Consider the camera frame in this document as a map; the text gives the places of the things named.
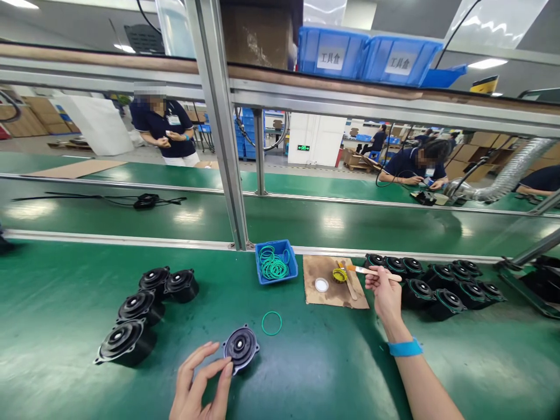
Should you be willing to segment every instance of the metal support post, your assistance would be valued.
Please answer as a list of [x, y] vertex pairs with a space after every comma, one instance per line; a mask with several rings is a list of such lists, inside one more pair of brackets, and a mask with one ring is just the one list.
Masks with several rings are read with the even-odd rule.
[[255, 149], [257, 159], [257, 195], [267, 195], [264, 189], [264, 124], [263, 110], [253, 109], [255, 117]]
[[560, 229], [557, 229], [547, 237], [542, 238], [528, 250], [523, 251], [521, 254], [513, 257], [511, 260], [509, 260], [509, 262], [511, 264], [522, 267], [528, 262], [550, 251], [558, 244], [560, 244]]
[[197, 53], [198, 72], [206, 98], [210, 126], [215, 134], [215, 149], [232, 226], [233, 242], [237, 250], [245, 251], [250, 244], [233, 129], [233, 106], [230, 100], [220, 3], [218, 0], [185, 0], [185, 7]]
[[546, 200], [540, 202], [533, 210], [529, 211], [529, 214], [540, 216], [544, 212], [547, 212], [556, 206], [558, 203], [560, 203], [560, 190], [556, 190], [554, 194], [547, 197]]

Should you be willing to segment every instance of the flexible exhaust duct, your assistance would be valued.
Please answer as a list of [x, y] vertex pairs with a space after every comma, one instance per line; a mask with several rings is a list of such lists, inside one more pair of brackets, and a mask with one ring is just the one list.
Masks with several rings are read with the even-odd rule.
[[[557, 139], [534, 138], [502, 169], [492, 185], [485, 188], [474, 188], [467, 183], [461, 184], [453, 194], [478, 202], [494, 202], [511, 192], [535, 160], [542, 156], [558, 142]], [[446, 188], [451, 192], [459, 181], [452, 181]]]

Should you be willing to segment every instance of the cardboard sheet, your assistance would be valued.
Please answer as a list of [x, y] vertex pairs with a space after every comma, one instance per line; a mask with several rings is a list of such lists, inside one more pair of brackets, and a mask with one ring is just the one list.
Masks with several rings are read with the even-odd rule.
[[23, 176], [76, 179], [86, 175], [91, 175], [92, 173], [100, 172], [102, 170], [111, 169], [112, 167], [121, 166], [125, 163], [126, 162], [119, 162], [116, 160], [88, 159], [83, 162], [24, 174]]
[[[338, 268], [337, 261], [351, 265], [350, 258], [326, 257], [323, 255], [303, 256], [303, 282], [305, 283], [305, 301], [307, 304], [344, 306], [354, 309], [369, 309], [368, 301], [364, 295], [358, 276], [353, 271], [348, 271], [348, 279], [356, 292], [357, 300], [353, 300], [346, 283], [336, 283], [333, 280], [333, 270]], [[325, 293], [315, 288], [315, 280], [323, 277], [328, 281], [328, 290]]]

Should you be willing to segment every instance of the navy shirt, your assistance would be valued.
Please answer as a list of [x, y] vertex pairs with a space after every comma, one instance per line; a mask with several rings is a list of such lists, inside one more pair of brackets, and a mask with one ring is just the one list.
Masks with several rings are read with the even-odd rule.
[[[165, 103], [165, 115], [162, 117], [152, 111], [148, 102], [134, 99], [130, 104], [130, 115], [132, 116], [134, 128], [140, 132], [149, 132], [157, 140], [161, 137], [166, 137], [166, 131], [183, 134], [193, 127], [193, 123], [189, 119], [185, 108], [179, 102], [166, 100]], [[178, 117], [179, 124], [169, 123], [169, 117], [172, 116]], [[187, 141], [175, 141], [169, 138], [169, 144], [171, 145], [170, 148], [159, 148], [164, 158], [184, 158], [196, 152], [194, 144], [190, 139]]]
[[[389, 160], [383, 170], [389, 175], [394, 175], [398, 178], [412, 178], [416, 175], [425, 178], [427, 168], [418, 167], [418, 163], [416, 162], [417, 156], [418, 148], [402, 149]], [[437, 163], [434, 167], [433, 176], [430, 178], [438, 180], [446, 176], [443, 163]]]
[[536, 170], [519, 181], [519, 185], [534, 190], [556, 191], [560, 188], [560, 165], [547, 166]]

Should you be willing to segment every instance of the brush handle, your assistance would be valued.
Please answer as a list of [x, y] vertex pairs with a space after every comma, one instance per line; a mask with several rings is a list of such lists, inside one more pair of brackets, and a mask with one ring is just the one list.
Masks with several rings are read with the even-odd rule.
[[[386, 271], [387, 271], [387, 275], [389, 277], [389, 280], [393, 280], [393, 281], [397, 281], [397, 282], [403, 281], [403, 278], [400, 277], [399, 275], [393, 274], [389, 270], [386, 270]], [[377, 271], [370, 270], [370, 269], [363, 268], [363, 267], [356, 267], [356, 272], [360, 272], [362, 274], [375, 274], [375, 275], [377, 275]]]

